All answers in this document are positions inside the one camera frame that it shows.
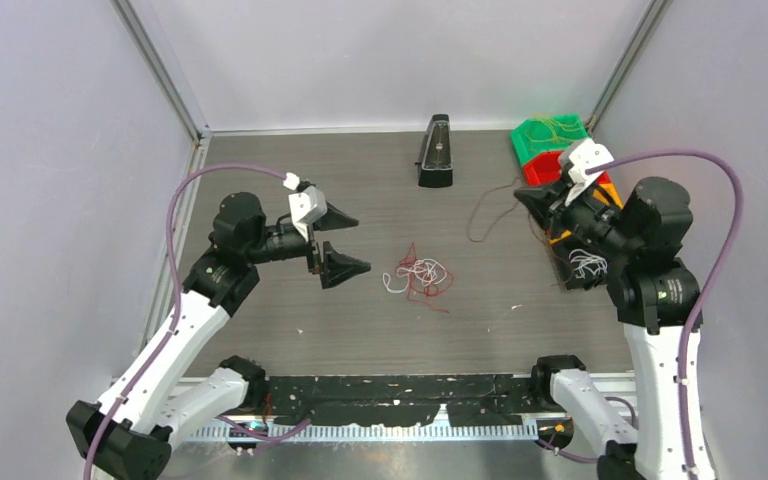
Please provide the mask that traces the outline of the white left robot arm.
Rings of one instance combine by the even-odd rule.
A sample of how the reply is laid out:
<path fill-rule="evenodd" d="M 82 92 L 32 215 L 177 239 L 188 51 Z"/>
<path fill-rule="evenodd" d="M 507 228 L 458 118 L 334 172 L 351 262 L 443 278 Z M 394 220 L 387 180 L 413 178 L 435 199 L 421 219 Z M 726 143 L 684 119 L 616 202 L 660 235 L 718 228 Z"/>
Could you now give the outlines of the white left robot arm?
<path fill-rule="evenodd" d="M 288 197 L 289 211 L 268 222 L 259 198 L 227 196 L 208 236 L 208 250 L 192 265 L 173 309 L 122 377 L 96 401 L 77 401 L 67 426 L 91 468 L 114 479 L 157 479 L 172 452 L 214 418 L 266 403 L 265 370 L 231 356 L 188 391 L 172 391 L 198 353 L 236 314 L 260 281 L 258 265 L 302 258 L 322 288 L 367 273 L 369 263 L 337 252 L 318 231 L 349 229 L 345 214 L 313 186 Z"/>

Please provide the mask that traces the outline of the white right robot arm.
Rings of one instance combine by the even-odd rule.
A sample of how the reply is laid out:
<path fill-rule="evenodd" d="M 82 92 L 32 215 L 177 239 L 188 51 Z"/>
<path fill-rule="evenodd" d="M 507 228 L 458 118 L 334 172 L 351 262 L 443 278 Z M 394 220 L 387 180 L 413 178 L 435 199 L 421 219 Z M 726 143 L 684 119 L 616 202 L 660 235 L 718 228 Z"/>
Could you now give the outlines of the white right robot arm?
<path fill-rule="evenodd" d="M 700 329 L 688 322 L 700 286 L 679 258 L 693 221 L 688 192 L 647 177 L 622 207 L 592 192 L 567 194 L 561 181 L 514 193 L 540 226 L 571 233 L 606 260 L 604 282 L 632 357 L 636 416 L 624 420 L 571 354 L 536 361 L 532 400 L 572 417 L 597 453 L 601 479 L 714 478 L 696 383 Z"/>

